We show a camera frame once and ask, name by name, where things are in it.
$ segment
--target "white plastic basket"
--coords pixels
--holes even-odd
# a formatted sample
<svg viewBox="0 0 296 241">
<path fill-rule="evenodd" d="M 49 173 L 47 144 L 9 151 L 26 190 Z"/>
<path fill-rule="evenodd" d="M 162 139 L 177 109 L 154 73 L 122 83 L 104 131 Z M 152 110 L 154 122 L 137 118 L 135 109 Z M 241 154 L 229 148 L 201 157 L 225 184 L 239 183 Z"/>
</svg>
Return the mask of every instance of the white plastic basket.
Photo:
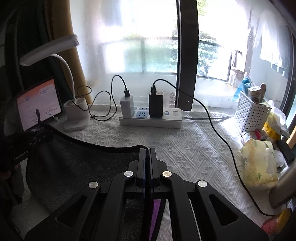
<svg viewBox="0 0 296 241">
<path fill-rule="evenodd" d="M 261 130 L 268 118 L 271 107 L 251 101 L 245 93 L 240 92 L 234 119 L 241 133 Z"/>
</svg>

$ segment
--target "white power strip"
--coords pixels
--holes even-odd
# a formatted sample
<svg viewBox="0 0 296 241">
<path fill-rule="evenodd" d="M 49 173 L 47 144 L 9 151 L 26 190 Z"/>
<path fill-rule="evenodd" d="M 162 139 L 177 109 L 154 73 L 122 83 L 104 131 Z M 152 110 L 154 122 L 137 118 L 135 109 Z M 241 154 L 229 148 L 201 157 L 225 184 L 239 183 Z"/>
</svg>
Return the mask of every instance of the white power strip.
<svg viewBox="0 0 296 241">
<path fill-rule="evenodd" d="M 135 107 L 135 113 L 131 119 L 119 117 L 119 122 L 124 126 L 150 126 L 161 128 L 176 128 L 182 127 L 182 112 L 181 109 L 164 108 L 162 118 L 150 118 L 148 107 Z"/>
</svg>

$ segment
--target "black cord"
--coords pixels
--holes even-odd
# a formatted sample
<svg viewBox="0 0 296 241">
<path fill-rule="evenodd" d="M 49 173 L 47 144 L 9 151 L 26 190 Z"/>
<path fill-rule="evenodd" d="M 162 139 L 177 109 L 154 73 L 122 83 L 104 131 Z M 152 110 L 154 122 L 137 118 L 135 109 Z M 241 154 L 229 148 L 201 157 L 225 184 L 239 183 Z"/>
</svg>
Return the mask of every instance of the black cord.
<svg viewBox="0 0 296 241">
<path fill-rule="evenodd" d="M 247 187 L 245 186 L 245 184 L 243 183 L 243 181 L 242 181 L 242 179 L 241 179 L 241 177 L 240 177 L 239 171 L 238 171 L 238 169 L 237 169 L 237 165 L 236 165 L 236 163 L 235 163 L 235 159 L 234 159 L 234 155 L 233 155 L 232 149 L 231 149 L 230 145 L 227 143 L 227 141 L 226 141 L 226 140 L 225 140 L 225 139 L 224 139 L 224 138 L 223 138 L 223 137 L 222 137 L 222 136 L 216 131 L 216 129 L 214 128 L 213 123 L 212 123 L 212 121 L 211 121 L 211 116 L 210 116 L 210 114 L 209 114 L 207 108 L 205 107 L 205 105 L 204 105 L 202 102 L 200 102 L 198 99 L 196 99 L 196 98 L 194 98 L 193 96 L 191 96 L 191 95 L 185 93 L 185 92 L 182 91 L 182 90 L 179 90 L 177 87 L 175 87 L 175 86 L 172 85 L 170 82 L 168 82 L 167 80 L 164 80 L 164 79 L 157 79 L 157 80 L 155 80 L 155 81 L 153 82 L 153 85 L 152 85 L 153 88 L 155 87 L 155 83 L 156 83 L 157 81 L 159 81 L 159 80 L 168 83 L 170 86 L 172 86 L 173 88 L 175 88 L 177 91 L 180 91 L 180 92 L 183 93 L 184 95 L 187 95 L 188 97 L 194 99 L 195 101 L 197 101 L 198 103 L 201 104 L 201 106 L 205 109 L 205 111 L 206 111 L 206 113 L 207 113 L 207 116 L 208 116 L 208 118 L 209 118 L 210 124 L 211 124 L 211 126 L 212 126 L 214 132 L 215 132 L 215 133 L 221 138 L 221 140 L 222 140 L 222 141 L 228 146 L 228 148 L 229 148 L 229 150 L 230 150 L 230 153 L 231 153 L 231 156 L 232 156 L 232 159 L 233 159 L 233 163 L 234 163 L 235 170 L 236 170 L 237 175 L 238 175 L 238 177 L 239 177 L 239 180 L 240 180 L 242 186 L 244 187 L 244 189 L 246 190 L 246 192 L 248 193 L 248 195 L 250 196 L 251 200 L 252 200 L 253 203 L 255 204 L 256 208 L 258 209 L 258 211 L 259 211 L 261 214 L 263 214 L 263 215 L 265 215 L 265 216 L 273 217 L 274 215 L 266 214 L 266 213 L 264 213 L 264 212 L 261 211 L 261 209 L 259 208 L 258 204 L 256 203 L 256 201 L 255 201 L 254 198 L 252 197 L 251 193 L 249 192 L 248 188 L 247 188 Z"/>
<path fill-rule="evenodd" d="M 114 75 L 114 76 L 112 77 L 112 80 L 111 80 L 111 94 L 110 94 L 108 91 L 106 91 L 106 90 L 100 91 L 100 92 L 95 96 L 95 98 L 94 98 L 92 104 L 90 105 L 90 107 L 88 107 L 88 109 L 86 109 L 86 110 L 82 109 L 80 106 L 78 106 L 76 103 L 74 103 L 73 100 L 72 100 L 72 103 L 73 103 L 74 105 L 76 105 L 79 109 L 81 109 L 81 110 L 83 110 L 83 111 L 88 111 L 89 114 L 90 114 L 90 116 L 91 116 L 91 118 L 95 119 L 96 121 L 108 121 L 108 120 L 110 120 L 110 119 L 116 114 L 116 112 L 117 112 L 117 106 L 116 106 L 116 103 L 115 103 L 115 100 L 114 100 L 114 97 L 113 97 L 113 92 L 112 92 L 113 80 L 114 80 L 114 78 L 115 78 L 116 76 L 118 76 L 119 78 L 121 78 L 121 80 L 122 80 L 122 82 L 123 82 L 123 84 L 124 84 L 124 87 L 125 87 L 125 91 L 128 91 L 127 88 L 126 88 L 126 84 L 125 84 L 123 78 L 122 78 L 120 75 L 116 74 L 116 75 Z M 78 89 L 81 88 L 81 87 L 87 87 L 87 88 L 89 88 L 89 89 L 90 89 L 90 92 L 87 93 L 87 94 L 84 94 L 84 95 L 79 95 L 79 94 L 78 94 Z M 87 85 L 82 85 L 82 86 L 79 86 L 79 87 L 77 88 L 76 92 L 77 92 L 78 97 L 82 97 L 82 96 L 86 96 L 86 95 L 90 94 L 90 93 L 92 92 L 92 89 L 91 89 L 89 86 L 87 86 Z M 109 108 L 109 111 L 108 111 L 108 113 L 107 113 L 106 115 L 92 115 L 91 112 L 90 112 L 90 108 L 93 106 L 93 104 L 94 104 L 94 102 L 95 102 L 95 100 L 96 100 L 96 97 L 97 97 L 100 93 L 102 93 L 102 92 L 107 92 L 107 93 L 109 94 L 109 97 L 110 97 L 110 108 Z M 115 105 L 115 112 L 113 113 L 113 115 L 112 115 L 111 117 L 109 117 L 108 119 L 106 119 L 106 120 L 99 120 L 99 119 L 96 119 L 96 117 L 106 117 L 106 116 L 108 116 L 108 115 L 110 114 L 111 107 L 112 107 L 111 98 L 112 98 L 113 103 L 114 103 L 114 105 Z"/>
</svg>

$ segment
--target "white desk lamp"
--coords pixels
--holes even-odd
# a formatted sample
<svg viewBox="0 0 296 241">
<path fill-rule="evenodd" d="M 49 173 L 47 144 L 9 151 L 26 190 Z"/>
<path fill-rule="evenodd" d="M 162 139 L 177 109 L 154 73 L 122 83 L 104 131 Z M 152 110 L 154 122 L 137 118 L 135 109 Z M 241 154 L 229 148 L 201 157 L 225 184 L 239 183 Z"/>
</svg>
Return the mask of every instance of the white desk lamp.
<svg viewBox="0 0 296 241">
<path fill-rule="evenodd" d="M 61 56 L 56 54 L 64 50 L 74 48 L 78 45 L 79 43 L 77 40 L 77 35 L 68 35 L 50 41 L 32 50 L 31 52 L 21 57 L 19 61 L 20 65 L 22 66 L 30 66 L 44 58 L 53 56 L 60 59 L 65 64 L 70 74 L 73 93 L 73 100 L 68 100 L 64 103 L 64 109 L 67 114 L 67 120 L 64 123 L 64 129 L 66 131 L 82 130 L 89 125 L 90 121 L 89 112 L 83 111 L 88 109 L 88 105 L 86 103 L 85 98 L 75 98 L 74 80 L 69 65 Z"/>
</svg>

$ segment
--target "silver screw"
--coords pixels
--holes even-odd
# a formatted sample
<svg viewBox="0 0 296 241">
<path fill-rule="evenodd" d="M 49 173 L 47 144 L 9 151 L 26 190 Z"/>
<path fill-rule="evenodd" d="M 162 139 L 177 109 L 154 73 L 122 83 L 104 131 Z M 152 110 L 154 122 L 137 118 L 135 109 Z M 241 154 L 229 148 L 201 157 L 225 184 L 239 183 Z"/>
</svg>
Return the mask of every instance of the silver screw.
<svg viewBox="0 0 296 241">
<path fill-rule="evenodd" d="M 204 188 L 204 187 L 206 187 L 207 186 L 207 182 L 206 181 L 204 181 L 204 180 L 200 180 L 200 181 L 198 181 L 198 186 L 200 186 L 201 188 Z"/>
<path fill-rule="evenodd" d="M 89 187 L 90 188 L 97 188 L 98 187 L 98 183 L 97 182 L 91 182 L 91 183 L 89 183 Z"/>
<path fill-rule="evenodd" d="M 172 173 L 170 171 L 164 171 L 163 172 L 164 177 L 170 177 L 171 175 L 172 175 Z"/>
<path fill-rule="evenodd" d="M 126 171 L 126 172 L 124 172 L 124 175 L 126 177 L 131 177 L 133 175 L 133 172 L 132 171 Z"/>
</svg>

